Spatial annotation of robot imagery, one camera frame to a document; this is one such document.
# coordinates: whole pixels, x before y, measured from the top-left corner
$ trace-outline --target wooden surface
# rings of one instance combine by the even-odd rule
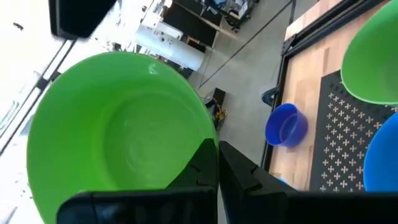
[[[321,0],[287,28],[286,38],[300,31],[339,0]],[[315,142],[321,77],[339,70],[348,44],[386,2],[365,12],[289,60],[282,103],[293,103],[308,119],[308,133],[295,148],[275,147],[270,173],[296,189],[308,190]]]

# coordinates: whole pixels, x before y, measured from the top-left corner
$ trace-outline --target concrete floor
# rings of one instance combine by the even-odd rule
[[[220,139],[228,141],[256,164],[261,163],[264,126],[271,112],[261,101],[261,95],[277,82],[285,30],[292,19],[300,17],[316,2],[297,0],[292,7],[294,4],[289,4],[289,0],[260,0],[251,20],[239,33],[219,34],[199,71],[189,78],[200,95],[215,87],[227,92],[224,106],[228,115]],[[222,27],[229,30],[225,22]],[[226,223],[223,210],[219,194],[218,223]]]

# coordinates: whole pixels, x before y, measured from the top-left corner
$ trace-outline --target blue bowl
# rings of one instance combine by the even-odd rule
[[[368,192],[398,191],[398,113],[374,135],[365,154],[363,181]]]
[[[266,124],[266,140],[273,146],[294,147],[308,130],[305,116],[291,103],[278,106]]]
[[[284,184],[287,184],[286,181],[280,177],[276,177],[278,180],[282,181]]]

